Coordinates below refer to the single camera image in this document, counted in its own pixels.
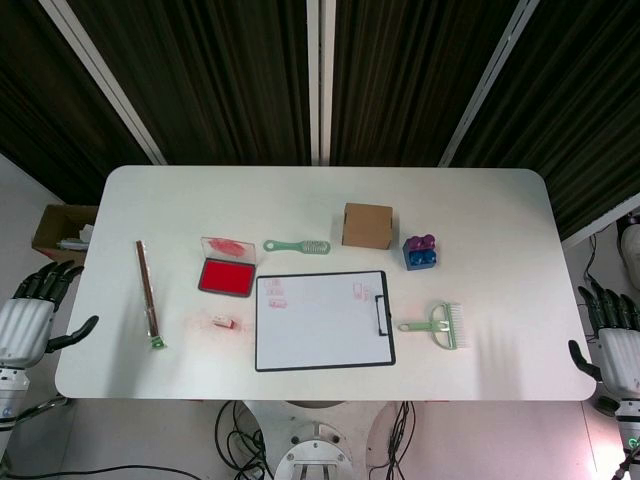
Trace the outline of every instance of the cleaning brush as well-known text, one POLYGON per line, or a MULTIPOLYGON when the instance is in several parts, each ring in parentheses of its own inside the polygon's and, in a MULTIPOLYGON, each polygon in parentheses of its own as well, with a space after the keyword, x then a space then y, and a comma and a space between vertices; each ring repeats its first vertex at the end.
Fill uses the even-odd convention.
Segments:
POLYGON ((464 331, 462 305, 459 303, 441 303, 436 305, 429 315, 428 322, 401 323, 398 328, 403 332, 431 332, 433 340, 442 348, 456 350, 467 347, 467 337, 464 331), (435 318, 435 313, 442 309, 444 318, 435 318), (440 341, 438 334, 447 335, 447 343, 440 341))
POLYGON ((267 252, 275 250, 295 250, 302 253, 315 253, 326 255, 331 250, 331 244, 322 240, 305 240, 298 243, 277 242, 276 240, 267 240, 262 247, 267 252))

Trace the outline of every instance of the brown cardboard box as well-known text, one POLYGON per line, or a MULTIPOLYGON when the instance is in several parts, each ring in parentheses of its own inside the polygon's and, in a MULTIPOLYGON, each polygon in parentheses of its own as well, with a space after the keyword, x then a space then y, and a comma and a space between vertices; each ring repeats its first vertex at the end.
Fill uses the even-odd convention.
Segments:
POLYGON ((344 207, 342 244, 387 250, 393 236, 392 218, 391 207, 347 203, 344 207))
POLYGON ((78 238, 82 227, 95 225, 98 207, 81 205, 47 205, 36 231, 31 248, 58 263, 73 260, 84 265, 87 252, 61 250, 57 243, 64 238, 78 238))

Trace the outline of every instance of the dark curtain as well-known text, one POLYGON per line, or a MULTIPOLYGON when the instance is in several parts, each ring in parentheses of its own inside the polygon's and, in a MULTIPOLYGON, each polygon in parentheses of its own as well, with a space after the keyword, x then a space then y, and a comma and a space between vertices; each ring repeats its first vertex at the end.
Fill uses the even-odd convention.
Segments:
POLYGON ((38 2, 0 1, 0 152, 68 203, 147 157, 38 2))
POLYGON ((310 164, 303 0, 69 3, 169 163, 310 164))
POLYGON ((435 166, 516 0, 338 0, 334 165, 435 166))
POLYGON ((640 192, 640 2, 537 7, 452 166, 544 177, 562 238, 640 192))

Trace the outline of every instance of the blue toy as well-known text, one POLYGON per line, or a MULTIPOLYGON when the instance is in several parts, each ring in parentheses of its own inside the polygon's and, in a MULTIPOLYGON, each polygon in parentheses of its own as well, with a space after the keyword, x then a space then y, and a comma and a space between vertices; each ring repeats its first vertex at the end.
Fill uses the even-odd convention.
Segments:
POLYGON ((402 253, 407 270, 422 270, 436 264, 436 238, 427 234, 424 237, 411 237, 404 242, 402 253))

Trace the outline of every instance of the robotic hand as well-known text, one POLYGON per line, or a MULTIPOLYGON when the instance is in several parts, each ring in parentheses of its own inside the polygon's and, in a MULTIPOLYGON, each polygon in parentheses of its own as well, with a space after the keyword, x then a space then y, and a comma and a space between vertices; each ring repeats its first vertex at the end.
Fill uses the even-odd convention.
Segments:
POLYGON ((620 399, 616 419, 627 458, 613 478, 621 479, 629 471, 632 479, 639 480, 640 309, 631 298, 605 290, 589 278, 595 295, 584 287, 578 291, 589 312, 596 345, 602 355, 601 366, 588 363, 575 340, 569 341, 569 353, 579 370, 603 382, 620 399))
POLYGON ((29 388, 24 369, 37 364, 45 353, 78 343, 98 323, 93 316, 71 335, 49 338, 55 312, 84 268, 72 266, 73 261, 52 262, 29 275, 0 310, 0 457, 21 419, 16 412, 29 388))

